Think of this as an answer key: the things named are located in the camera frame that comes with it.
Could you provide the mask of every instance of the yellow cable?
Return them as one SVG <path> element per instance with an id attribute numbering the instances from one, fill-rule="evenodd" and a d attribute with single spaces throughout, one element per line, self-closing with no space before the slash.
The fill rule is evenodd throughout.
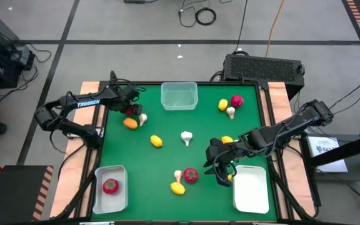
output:
<path id="1" fill-rule="evenodd" d="M 269 54 L 269 46 L 270 46 L 270 40 L 272 39 L 272 32 L 273 32 L 274 26 L 276 25 L 276 21 L 278 20 L 278 17 L 279 17 L 279 15 L 280 15 L 280 11 L 281 11 L 281 9 L 283 8 L 283 3 L 284 3 L 284 0 L 281 0 L 279 10 L 277 11 L 277 14 L 276 14 L 276 18 L 274 18 L 272 28 L 270 29 L 270 35 L 269 35 L 269 40 L 267 41 L 265 58 L 266 58 L 266 57 L 268 56 L 268 54 Z"/>

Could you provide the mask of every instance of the wooden table edge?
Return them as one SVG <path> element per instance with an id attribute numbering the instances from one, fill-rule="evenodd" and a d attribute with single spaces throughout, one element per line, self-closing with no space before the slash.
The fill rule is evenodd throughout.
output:
<path id="1" fill-rule="evenodd" d="M 81 94 L 96 93 L 98 92 L 99 81 L 85 81 L 81 86 Z M 263 114 L 266 125 L 270 125 L 269 113 L 267 102 L 265 98 L 265 92 L 260 90 L 261 102 L 263 107 Z M 269 94 L 271 97 L 272 108 L 275 121 L 278 123 L 290 116 L 292 116 L 291 108 L 288 101 L 288 95 L 286 87 L 283 82 L 270 82 Z M 101 107 L 98 114 L 97 126 L 100 126 L 103 121 L 103 112 L 105 108 Z M 85 107 L 77 109 L 74 115 L 73 121 L 79 124 L 91 124 L 93 120 L 94 107 Z M 67 148 L 65 157 L 71 154 L 81 145 L 81 140 L 69 140 L 67 142 Z M 299 144 L 297 141 L 291 141 L 290 145 L 299 150 Z M 67 160 L 65 166 L 61 170 L 61 178 L 58 181 L 54 201 L 51 208 L 50 217 L 58 215 L 72 199 L 74 194 L 79 188 L 81 179 L 81 173 L 83 171 L 84 159 L 86 157 L 86 148 L 83 147 L 77 154 L 71 159 Z M 95 160 L 95 152 L 91 156 L 91 162 Z M 305 167 L 303 160 L 292 151 L 284 151 L 283 155 L 284 167 L 286 170 L 287 183 L 289 190 L 298 200 L 300 205 L 306 210 L 309 215 L 314 215 L 314 206 L 311 196 L 311 191 L 308 184 L 308 178 L 306 177 Z M 89 189 L 84 193 L 82 199 L 82 208 L 80 216 L 85 216 L 88 206 Z M 281 208 L 282 218 L 287 218 L 287 209 L 284 201 L 284 195 L 277 187 L 277 193 L 279 196 L 279 203 Z"/>

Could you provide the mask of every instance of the white plate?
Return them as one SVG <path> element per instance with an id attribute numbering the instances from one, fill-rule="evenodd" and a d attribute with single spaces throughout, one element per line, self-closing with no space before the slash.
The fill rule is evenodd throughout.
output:
<path id="1" fill-rule="evenodd" d="M 97 177 L 95 204 L 92 211 L 95 214 L 115 213 L 122 211 L 128 206 L 128 174 L 124 166 L 106 166 L 95 170 Z M 119 189 L 115 194 L 106 194 L 103 191 L 103 183 L 107 179 L 115 179 L 119 183 Z"/>
<path id="2" fill-rule="evenodd" d="M 236 166 L 233 178 L 233 205 L 245 213 L 265 214 L 269 211 L 266 171 L 258 166 Z"/>

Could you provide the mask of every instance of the yellow lemon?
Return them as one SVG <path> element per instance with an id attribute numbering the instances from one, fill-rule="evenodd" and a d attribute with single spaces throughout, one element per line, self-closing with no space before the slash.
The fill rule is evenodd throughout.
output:
<path id="1" fill-rule="evenodd" d="M 223 142 L 223 144 L 231 143 L 231 142 L 233 142 L 233 139 L 231 137 L 229 137 L 229 136 L 223 136 L 222 137 L 222 142 Z"/>
<path id="2" fill-rule="evenodd" d="M 156 135 L 152 135 L 151 136 L 151 144 L 157 148 L 162 147 L 163 146 L 163 142 L 162 139 L 160 139 L 158 136 Z"/>
<path id="3" fill-rule="evenodd" d="M 174 194 L 184 194 L 186 192 L 186 188 L 180 184 L 179 182 L 173 182 L 170 184 L 170 188 Z"/>
<path id="4" fill-rule="evenodd" d="M 221 111 L 225 111 L 226 108 L 228 107 L 228 104 L 229 104 L 229 102 L 228 102 L 227 100 L 222 99 L 222 100 L 219 101 L 219 106 L 218 106 L 218 108 L 219 108 Z"/>

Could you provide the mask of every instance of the green table surface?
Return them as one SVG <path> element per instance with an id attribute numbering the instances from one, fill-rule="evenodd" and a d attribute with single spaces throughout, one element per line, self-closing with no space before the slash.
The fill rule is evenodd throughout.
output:
<path id="1" fill-rule="evenodd" d="M 220 99 L 230 100 L 234 94 L 245 103 L 236 109 L 231 120 L 218 109 Z M 137 103 L 143 105 L 146 123 L 136 130 L 123 126 L 125 115 L 109 112 L 106 124 L 101 167 L 123 165 L 128 175 L 128 206 L 121 212 L 93 214 L 93 220 L 147 221 L 275 221 L 276 212 L 270 185 L 268 164 L 262 157 L 244 157 L 238 164 L 261 166 L 266 170 L 269 212 L 240 212 L 233 206 L 233 188 L 220 186 L 214 175 L 205 175 L 205 150 L 211 138 L 238 135 L 261 126 L 254 86 L 198 86 L 199 101 L 192 111 L 166 111 L 161 104 L 161 87 L 146 86 Z M 189 147 L 180 137 L 192 132 Z M 163 147 L 156 148 L 150 137 L 157 135 Z M 195 168 L 199 179 L 175 195 L 170 184 L 174 171 Z"/>

